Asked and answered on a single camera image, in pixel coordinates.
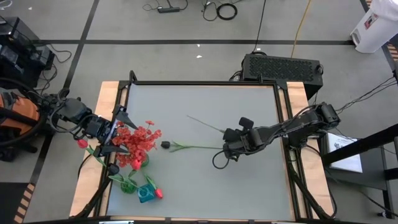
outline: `wooden table edge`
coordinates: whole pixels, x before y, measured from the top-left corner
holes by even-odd
[[[111,82],[106,81],[102,82],[101,90],[98,95],[98,101],[96,104],[95,113],[100,114],[102,117],[111,120],[112,119],[112,110],[115,106],[116,95],[118,93],[119,82]],[[290,105],[292,108],[293,115],[298,113],[302,108],[308,106],[307,96],[305,94],[304,85],[302,82],[288,82],[288,93],[290,98]],[[124,99],[126,98],[126,92],[122,93],[121,103],[124,103]],[[287,118],[287,109],[284,101],[283,91],[279,91],[279,95],[281,98],[282,104],[282,112],[284,115],[284,119]],[[97,140],[90,140],[89,143],[92,146],[98,145]],[[308,140],[308,145],[313,146],[315,149],[318,149],[318,144],[316,140]],[[114,155],[111,156],[111,161],[114,161]],[[322,160],[321,158],[311,152],[310,149],[302,150],[302,164],[305,173],[305,178],[307,182],[308,190],[312,193],[314,198],[320,204],[320,206],[327,212],[327,214],[333,213],[333,207],[331,204],[331,198],[328,191],[328,185],[326,182],[325,173],[323,170]],[[86,161],[86,164],[82,167],[80,172],[80,178],[78,179],[75,195],[73,198],[70,216],[76,215],[79,213],[84,206],[90,201],[92,196],[94,195],[96,189],[100,184],[100,176],[101,176],[102,166],[95,159],[89,159]],[[103,199],[99,211],[100,216],[106,215],[106,210],[108,207],[109,200],[109,192],[110,185],[106,189],[103,194]],[[300,190],[296,187],[297,197],[298,197],[298,205],[300,209],[301,217],[305,218],[305,207],[303,202],[303,197]],[[289,191],[290,198],[290,215],[294,220],[293,214],[293,205],[292,205],[292,196]],[[162,217],[130,217],[130,216],[118,216],[118,217],[129,217],[135,218],[138,220],[162,220]],[[192,218],[173,218],[173,220],[199,220]]]

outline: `black floor stripe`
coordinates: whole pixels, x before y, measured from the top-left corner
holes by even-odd
[[[30,177],[30,183],[34,184],[36,186],[37,181],[39,179],[39,175],[43,169],[44,165],[44,160],[47,156],[47,153],[49,151],[50,145],[51,145],[51,140],[53,138],[53,135],[47,135],[44,139],[42,148],[40,150],[39,158],[37,158],[36,165],[33,169],[32,176]]]
[[[83,47],[84,47],[84,44],[85,44],[85,40],[87,39],[87,35],[88,35],[88,31],[90,30],[91,23],[93,23],[95,11],[97,10],[99,2],[100,2],[100,0],[94,0],[94,2],[93,2],[93,5],[92,5],[91,10],[90,10],[90,14],[88,15],[88,18],[87,18],[87,21],[86,21],[85,28],[83,29],[83,33],[82,33],[82,35],[80,37],[80,42],[79,42],[79,45],[77,46],[77,49],[76,49],[76,52],[75,52],[75,56],[73,56],[73,60],[72,60],[72,63],[70,65],[67,78],[65,80],[65,83],[63,84],[64,88],[70,87],[70,84],[72,82],[72,78],[75,75],[76,67],[77,67],[77,64],[79,62],[81,52],[83,51]]]
[[[362,7],[363,7],[363,10],[365,10],[365,12],[367,12],[368,10],[369,10],[369,6],[368,6],[368,4],[366,3],[366,1],[365,0],[359,0],[360,2],[361,2],[361,5],[362,5]]]
[[[109,45],[155,45],[155,44],[255,44],[256,40],[40,40],[41,44],[109,44]],[[259,40],[264,45],[293,45],[294,40]],[[354,45],[352,40],[298,40],[297,45]]]
[[[91,23],[93,22],[94,14],[97,9],[99,1],[100,0],[94,0],[94,2],[93,2],[90,14],[87,18],[86,25],[85,25],[85,28],[83,30],[83,33],[81,35],[81,39],[79,40],[79,42],[77,42],[76,40],[42,40],[42,41],[40,41],[40,43],[43,42],[45,44],[79,44],[77,47],[75,56],[73,57],[72,63],[70,65],[67,79],[65,80],[65,83],[64,83],[64,87],[69,87],[72,82],[72,78],[73,78],[73,75],[75,74],[76,66],[79,61],[81,51],[83,50],[84,40],[87,38],[88,31],[90,29]],[[37,181],[39,180],[39,176],[43,169],[44,160],[47,157],[47,153],[49,151],[52,138],[53,138],[53,135],[48,135],[44,139],[42,148],[40,150],[39,158],[36,161],[36,165],[34,167],[32,176],[30,177],[30,183],[32,183],[34,185],[36,185]]]

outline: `black metal frame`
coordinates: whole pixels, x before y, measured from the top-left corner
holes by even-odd
[[[284,121],[283,117],[283,112],[282,112],[282,104],[280,101],[280,95],[279,95],[279,86],[276,84],[275,81],[267,81],[267,82],[208,82],[208,81],[138,81],[134,72],[130,72],[130,80],[128,81],[120,81],[119,86],[118,86],[118,93],[116,95],[116,101],[115,101],[115,106],[120,104],[121,101],[121,95],[122,91],[127,88],[127,95],[126,95],[126,101],[124,102],[124,105],[127,106],[128,102],[128,96],[129,96],[129,91],[130,91],[130,86],[131,84],[135,85],[213,85],[213,86],[219,86],[219,85],[224,85],[224,86],[272,86],[274,90],[274,96],[275,96],[275,105],[277,109],[277,115],[278,115],[278,120],[279,122]],[[289,94],[286,89],[282,89],[283,94],[284,94],[284,100],[287,108],[287,114],[288,114],[288,119],[293,117],[293,112],[292,108],[290,105],[290,98]],[[282,139],[283,143],[283,148],[284,148],[284,154],[285,154],[285,162],[286,165],[288,162],[291,162],[290,158],[290,147],[288,146],[288,142],[286,138]],[[301,161],[301,157],[299,152],[295,152],[295,157],[297,161],[297,171],[299,174],[299,177],[301,181],[306,185],[305,183],[305,176],[304,176],[304,170],[303,170],[303,165]],[[109,156],[106,156],[104,158],[105,163],[109,162],[114,162],[114,161],[109,161]],[[292,196],[292,205],[293,205],[293,210],[294,210],[294,216],[296,220],[301,220],[302,217],[300,215],[300,209],[299,209],[299,200],[297,197],[297,191],[296,191],[296,186],[295,182],[291,178],[291,173],[288,171],[288,180],[289,180],[289,187],[290,187],[290,193]],[[105,169],[102,170],[101,173],[101,180],[100,184],[104,182],[104,179],[106,178],[106,171]],[[312,219],[312,209],[307,201],[307,199],[304,199],[304,205],[305,205],[305,211],[307,218]],[[101,205],[102,198],[98,200],[98,203],[95,206],[94,210],[94,216],[97,217],[100,213],[100,205]]]
[[[348,158],[366,152],[371,149],[378,148],[387,143],[394,142],[396,147],[396,154],[398,154],[398,124],[395,124],[389,128],[386,128],[378,133],[374,133],[366,138],[360,139],[353,142],[345,147],[338,150],[324,154],[322,156],[322,162],[324,166],[330,165],[332,162],[340,161],[342,159]],[[386,166],[386,157],[384,155],[384,150],[381,150],[382,162],[384,166],[384,173],[380,173],[380,176],[386,181],[386,188],[382,189],[384,206],[386,209],[393,211],[391,188],[388,180],[398,179],[398,168],[388,169]],[[395,217],[386,212],[386,218],[395,219]]]

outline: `red flower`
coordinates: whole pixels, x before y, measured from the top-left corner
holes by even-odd
[[[85,149],[85,148],[88,147],[87,141],[86,141],[86,140],[83,140],[83,139],[77,140],[77,144],[78,144],[78,146],[80,147],[80,149]]]
[[[156,130],[154,134],[157,136],[157,138],[158,138],[158,137],[162,137],[162,131],[159,130],[159,129]]]
[[[153,123],[152,121],[145,121],[145,123],[147,123],[149,125],[155,125],[155,123]]]
[[[142,162],[139,161],[138,159],[134,159],[133,162],[131,163],[131,167],[134,170],[139,170],[141,168]]]
[[[156,197],[162,199],[162,198],[163,198],[162,189],[156,189],[156,190],[155,190],[155,195],[156,195]]]
[[[147,124],[154,125],[152,121],[147,121]],[[129,154],[116,154],[116,159],[119,161],[121,167],[129,164],[133,169],[138,170],[141,164],[147,159],[146,152],[156,148],[155,139],[161,137],[162,132],[156,130],[154,133],[150,129],[139,126],[134,132],[130,132],[129,128],[123,123],[118,122],[116,130],[117,136],[112,138],[115,146],[124,146],[128,149]]]

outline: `floor mat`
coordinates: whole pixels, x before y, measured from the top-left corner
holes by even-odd
[[[15,218],[20,220],[16,217],[17,211],[21,213],[18,215],[23,219],[27,207],[26,209],[19,209],[19,207],[24,206],[21,204],[21,199],[27,186],[28,183],[0,183],[0,220],[2,223],[14,223]]]

